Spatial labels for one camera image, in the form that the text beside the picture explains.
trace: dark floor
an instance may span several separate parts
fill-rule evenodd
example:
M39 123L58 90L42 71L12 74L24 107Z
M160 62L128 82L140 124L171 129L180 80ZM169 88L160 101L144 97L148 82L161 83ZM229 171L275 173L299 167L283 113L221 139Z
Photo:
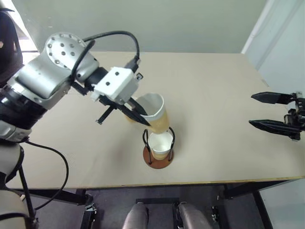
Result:
M179 198L195 205L210 220L213 228L218 225L212 221L211 206L223 205L228 224L233 229L263 229L252 195L233 200L217 200L223 186L167 186L116 188L89 190L98 208L93 229L121 229L125 217L137 198ZM34 206L43 203L41 198L32 198ZM172 229L173 217L170 204L147 205L149 209L148 229ZM37 211L41 229L76 229L81 225L84 206L76 206L53 201Z

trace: gray pants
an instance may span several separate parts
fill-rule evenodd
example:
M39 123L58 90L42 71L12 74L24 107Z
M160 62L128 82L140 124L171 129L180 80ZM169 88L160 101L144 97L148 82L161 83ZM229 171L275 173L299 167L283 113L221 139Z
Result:
M128 213L122 229L147 229L147 208L142 203L135 204Z
M181 203L179 212L185 229L212 229L206 217L195 206ZM128 213L122 229L147 229L147 224L147 208L144 204L138 203Z

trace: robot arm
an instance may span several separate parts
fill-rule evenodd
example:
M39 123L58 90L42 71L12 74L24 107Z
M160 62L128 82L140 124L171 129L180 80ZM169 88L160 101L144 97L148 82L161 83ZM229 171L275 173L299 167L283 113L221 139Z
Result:
M99 67L98 61L90 53L79 61L85 48L85 42L77 36L66 32L56 33L46 41L40 56L10 78L0 91L0 139L12 142L26 140L32 126L71 87L83 95L93 91L91 98L94 101L99 100L110 106L97 120L100 124L113 109L120 109L132 120L149 125L140 116L145 111L132 99L142 79L142 75L134 74L139 58L132 59L126 68L113 67L107 72ZM71 75L76 63L79 65L75 74Z
M113 34L130 33L116 31L105 33L104 36ZM87 53L93 44L94 41L91 41L86 46L83 40L71 33L56 33L47 40L40 56L23 66L0 89L1 228L25 228L22 218L30 219L30 228L37 227L32 208L28 208L27 212L19 196L6 188L5 184L17 170L22 170L23 150L18 143L28 139L33 125L71 87L83 95L92 91L92 100L110 106L97 120L99 124L112 110L119 109L132 120L149 125L141 116L146 112L132 99L142 79L141 74L134 74L140 60L137 41L137 55L124 68L113 67L109 72L99 67L98 61Z

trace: floor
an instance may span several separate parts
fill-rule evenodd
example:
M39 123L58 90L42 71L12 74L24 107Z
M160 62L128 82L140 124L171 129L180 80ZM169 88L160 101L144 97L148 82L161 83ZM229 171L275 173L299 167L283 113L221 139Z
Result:
M209 219L214 229L218 224L212 221L212 205L223 205L227 214L228 224L233 229L263 229L258 210L252 195L245 195L233 200L217 200L223 186L167 186L116 188L89 190L98 208L93 229L121 229L125 217L137 198L179 198L195 205ZM45 199L32 198L34 206ZM149 209L148 229L172 229L172 206L147 205ZM40 228L42 229L76 229L81 225L84 206L76 206L53 201L37 211Z
M261 196L275 229L305 229L305 179L262 190Z

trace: table frame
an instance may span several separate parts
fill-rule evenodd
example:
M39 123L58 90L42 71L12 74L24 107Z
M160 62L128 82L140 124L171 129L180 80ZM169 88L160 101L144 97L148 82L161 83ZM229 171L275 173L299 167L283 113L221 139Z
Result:
M202 185L224 185L224 191L220 193L218 199L233 199L239 196L243 196L246 194L252 194L261 216L263 225L265 229L273 229L272 223L269 219L268 212L265 208L262 197L259 193L259 190L263 188L272 187L275 185L282 184L287 180L275 180L275 181L263 181L263 182L247 182L247 183L234 183L234 184L202 184ZM91 223L94 221L94 217L92 217L92 211L88 211L91 209L89 206L92 206L93 197L90 194L87 194L86 191L90 189L97 188L80 188L77 189L75 193L62 191L60 194L54 199L57 201L62 201L70 204L77 205L86 205L86 209L83 215L83 220L81 224L82 229L88 228L91 226ZM22 189L16 189L18 192L23 192ZM33 196L41 197L41 198L51 198L58 189L30 189L30 194ZM221 229L230 228L228 225L228 220L225 214L224 206L212 206L213 218L215 217L215 221L218 222Z

